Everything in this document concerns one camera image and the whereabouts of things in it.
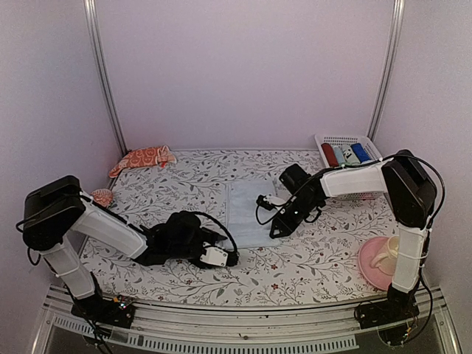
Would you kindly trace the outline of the pink saucer plate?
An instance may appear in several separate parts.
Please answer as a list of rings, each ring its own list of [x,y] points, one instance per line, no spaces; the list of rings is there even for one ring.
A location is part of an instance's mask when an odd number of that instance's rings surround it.
[[[358,267],[365,280],[382,291],[392,282],[398,259],[399,237],[373,237],[358,252]]]

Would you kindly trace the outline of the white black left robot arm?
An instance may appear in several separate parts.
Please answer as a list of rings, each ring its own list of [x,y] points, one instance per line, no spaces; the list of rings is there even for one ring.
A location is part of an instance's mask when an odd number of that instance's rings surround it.
[[[202,268],[234,266],[236,247],[221,248],[232,236],[222,223],[202,212],[174,212],[164,223],[135,226],[83,192],[79,180],[64,176],[30,192],[24,216],[16,224],[30,251],[36,251],[68,288],[84,317],[102,321],[127,308],[104,299],[96,277],[86,269],[67,239],[78,232],[121,252],[141,266],[171,259]]]

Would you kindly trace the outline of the orange patterned towel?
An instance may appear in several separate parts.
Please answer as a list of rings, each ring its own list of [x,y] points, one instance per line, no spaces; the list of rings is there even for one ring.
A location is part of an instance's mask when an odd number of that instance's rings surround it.
[[[124,169],[165,167],[176,162],[177,158],[166,145],[131,150],[109,171],[108,177],[116,178]]]

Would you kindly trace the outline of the white perforated plastic basket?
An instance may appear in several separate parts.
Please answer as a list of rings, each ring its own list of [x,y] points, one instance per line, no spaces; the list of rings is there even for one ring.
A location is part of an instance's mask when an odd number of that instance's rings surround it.
[[[358,162],[356,166],[382,159],[372,141],[365,136],[320,136],[314,140],[319,148],[325,167],[330,167],[336,160],[339,166]]]

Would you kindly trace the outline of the dark red rolled towel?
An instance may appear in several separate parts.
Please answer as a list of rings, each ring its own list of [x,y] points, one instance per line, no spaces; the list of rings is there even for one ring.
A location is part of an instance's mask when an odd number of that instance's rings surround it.
[[[322,147],[322,152],[324,154],[324,157],[326,158],[328,165],[330,167],[338,167],[339,163],[331,145],[328,143],[323,143],[321,144],[321,147]]]

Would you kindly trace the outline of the aluminium frame post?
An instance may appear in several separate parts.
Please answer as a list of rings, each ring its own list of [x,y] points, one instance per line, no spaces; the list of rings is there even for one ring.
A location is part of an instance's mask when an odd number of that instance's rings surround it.
[[[108,70],[106,67],[103,45],[100,36],[99,21],[97,16],[97,4],[94,0],[85,0],[83,2],[83,5],[85,10],[86,24],[88,27],[88,33],[91,41],[91,48],[97,67],[99,84],[105,102],[105,108],[108,113],[108,118],[111,124],[111,130],[114,135],[117,147],[119,149],[120,154],[124,156],[128,152],[128,149],[125,143],[124,133],[122,132],[122,126],[119,121],[117,108],[114,102],[113,92],[108,76]]]
[[[381,81],[375,99],[372,117],[367,130],[367,137],[371,141],[375,140],[378,129],[380,127],[384,107],[386,105],[389,85],[392,79],[395,66],[395,59],[398,53],[398,47],[400,43],[405,3],[406,2],[404,0],[394,0],[393,2],[392,18],[389,30],[388,43],[386,46],[385,60],[381,72]]]

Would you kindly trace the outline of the panda print rolled towel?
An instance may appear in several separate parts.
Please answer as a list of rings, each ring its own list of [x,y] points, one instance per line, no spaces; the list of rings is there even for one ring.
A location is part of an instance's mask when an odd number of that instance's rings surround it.
[[[344,160],[348,165],[358,165],[361,163],[350,145],[342,145],[341,151],[343,153]]]

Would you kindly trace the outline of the right aluminium frame post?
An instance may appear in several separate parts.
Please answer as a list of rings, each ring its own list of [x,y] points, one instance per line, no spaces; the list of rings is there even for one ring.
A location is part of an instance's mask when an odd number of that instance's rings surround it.
[[[395,66],[395,59],[398,53],[398,47],[400,43],[405,3],[406,2],[404,0],[394,0],[393,2],[392,18],[389,30],[388,43],[386,46],[385,60],[381,72],[381,81],[375,99],[372,117],[367,130],[367,137],[371,141],[375,140],[378,129],[380,127],[384,107],[386,105],[389,85],[392,79]]]

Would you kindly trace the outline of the light blue terry towel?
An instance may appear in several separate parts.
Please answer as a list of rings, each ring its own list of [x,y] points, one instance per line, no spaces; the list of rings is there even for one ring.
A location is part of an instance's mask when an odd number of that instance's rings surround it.
[[[269,237],[270,225],[261,226],[255,217],[257,197],[276,195],[272,180],[233,181],[226,188],[226,227],[239,249],[276,247],[278,239]]]

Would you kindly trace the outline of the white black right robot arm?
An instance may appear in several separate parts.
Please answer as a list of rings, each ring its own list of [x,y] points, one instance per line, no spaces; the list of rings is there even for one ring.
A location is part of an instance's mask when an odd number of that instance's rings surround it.
[[[279,177],[289,192],[286,201],[262,197],[275,214],[269,218],[270,237],[292,235],[312,212],[320,214],[330,199],[368,201],[386,199],[399,231],[399,254],[381,315],[396,322],[414,306],[422,280],[431,229],[445,201],[442,176],[410,150],[357,165],[327,167],[306,172],[299,164],[285,168]]]

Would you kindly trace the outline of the light blue rolled towel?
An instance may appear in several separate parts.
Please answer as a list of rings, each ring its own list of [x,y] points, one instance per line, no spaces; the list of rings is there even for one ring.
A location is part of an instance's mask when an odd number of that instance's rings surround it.
[[[338,162],[339,166],[342,166],[342,165],[347,165],[347,161],[344,157],[344,153],[342,151],[342,149],[335,145],[333,146],[333,152],[334,152],[334,155],[336,157],[336,161]]]

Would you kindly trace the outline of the aluminium front rail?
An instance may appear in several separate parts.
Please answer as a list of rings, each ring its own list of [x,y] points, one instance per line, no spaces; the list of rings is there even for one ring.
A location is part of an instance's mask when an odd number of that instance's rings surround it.
[[[131,327],[107,327],[98,344],[72,315],[60,287],[49,289],[33,353],[461,353],[442,291],[420,289],[419,315],[364,328],[357,302],[280,308],[222,308],[137,300]]]

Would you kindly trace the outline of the left aluminium frame post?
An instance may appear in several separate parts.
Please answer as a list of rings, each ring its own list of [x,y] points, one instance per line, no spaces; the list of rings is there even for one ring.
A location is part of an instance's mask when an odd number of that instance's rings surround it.
[[[108,76],[108,70],[106,67],[103,45],[100,36],[99,21],[97,16],[97,4],[94,0],[85,0],[83,2],[83,5],[85,10],[86,24],[88,27],[88,33],[91,41],[91,48],[97,67],[99,84],[105,102],[105,108],[108,113],[108,118],[111,124],[111,130],[114,135],[117,147],[119,149],[120,154],[124,156],[128,152],[128,149],[125,143],[124,133],[122,132],[122,126],[119,121],[117,108],[114,102],[113,92]]]

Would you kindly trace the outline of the cream ceramic mug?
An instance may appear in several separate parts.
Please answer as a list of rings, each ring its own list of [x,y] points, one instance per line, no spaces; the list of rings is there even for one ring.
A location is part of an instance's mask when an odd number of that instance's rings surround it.
[[[399,237],[394,236],[383,242],[382,247],[370,262],[371,268],[377,268],[382,273],[392,276],[398,259]]]

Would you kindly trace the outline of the dark blue rolled towel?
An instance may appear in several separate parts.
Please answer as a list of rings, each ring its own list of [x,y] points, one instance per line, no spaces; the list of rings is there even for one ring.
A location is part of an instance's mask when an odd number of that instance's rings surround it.
[[[361,143],[352,144],[351,149],[361,164],[372,161]]]

